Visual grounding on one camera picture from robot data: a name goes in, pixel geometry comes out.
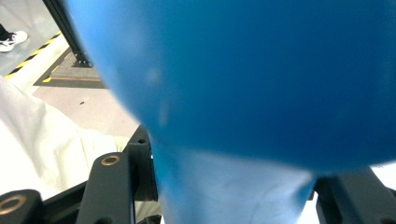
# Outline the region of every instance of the blue fabric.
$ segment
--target blue fabric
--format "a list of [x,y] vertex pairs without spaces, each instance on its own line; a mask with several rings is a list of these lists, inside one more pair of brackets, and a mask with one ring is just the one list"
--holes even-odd
[[[68,3],[107,85],[157,143],[154,160],[162,169],[185,163],[184,157],[164,156],[174,151],[192,157],[190,169],[200,169],[193,157],[204,153],[245,165],[286,164],[313,176],[396,157],[394,1]],[[189,175],[177,173],[185,177],[171,181],[159,171],[160,190],[186,189]],[[189,181],[208,179],[202,174]],[[219,181],[214,191],[224,185]],[[163,190],[162,198],[202,195],[202,208],[222,197],[206,192],[191,189],[176,197],[176,191]],[[304,202],[300,196],[290,195],[301,202],[296,211]],[[165,221],[169,216],[171,223],[183,223],[172,212],[184,214],[182,203],[176,204],[164,209]],[[199,217],[210,220],[216,213],[205,210],[193,218],[204,223]]]

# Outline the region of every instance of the shoe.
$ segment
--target shoe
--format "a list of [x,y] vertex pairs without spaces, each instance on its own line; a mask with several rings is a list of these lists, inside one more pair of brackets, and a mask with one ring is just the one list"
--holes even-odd
[[9,33],[7,40],[0,40],[0,52],[12,51],[17,45],[23,43],[27,39],[27,34],[24,31]]

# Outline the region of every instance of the yellow striped floor marking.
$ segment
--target yellow striped floor marking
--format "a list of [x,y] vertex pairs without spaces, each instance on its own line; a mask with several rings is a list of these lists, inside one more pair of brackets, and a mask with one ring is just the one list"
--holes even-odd
[[50,77],[47,77],[46,79],[44,79],[43,82],[50,82]]
[[20,71],[26,64],[28,64],[39,52],[41,52],[46,46],[52,43],[56,37],[61,34],[59,31],[53,36],[49,41],[47,41],[43,46],[41,46],[38,50],[36,50],[33,54],[31,54],[23,63],[20,63],[14,70],[12,70],[8,75],[5,76],[6,79],[12,78],[18,71]]

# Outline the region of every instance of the concrete floor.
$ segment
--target concrete floor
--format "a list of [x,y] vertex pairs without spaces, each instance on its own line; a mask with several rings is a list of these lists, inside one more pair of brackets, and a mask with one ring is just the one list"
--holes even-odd
[[58,108],[84,129],[131,137],[138,126],[109,90],[40,87],[33,96]]
[[0,1],[0,23],[9,32],[23,30],[29,35],[11,52],[0,53],[0,76],[3,77],[59,31],[42,0]]

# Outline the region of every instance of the bolt hole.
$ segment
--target bolt hole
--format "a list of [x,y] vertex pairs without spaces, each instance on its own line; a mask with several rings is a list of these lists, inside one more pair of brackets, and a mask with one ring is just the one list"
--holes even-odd
[[119,156],[108,156],[102,159],[102,165],[106,165],[106,166],[114,165],[117,162],[119,162],[119,160],[120,160]]
[[95,221],[95,224],[111,224],[113,219],[111,217],[102,217],[101,219]]
[[0,202],[0,215],[12,213],[13,211],[22,207],[26,200],[26,197],[21,194],[5,199],[4,201]]
[[381,218],[381,224],[396,224],[396,221],[389,217]]
[[1,209],[8,209],[10,207],[17,205],[19,202],[20,202],[19,199],[13,199],[9,202],[4,203],[3,206],[1,206]]

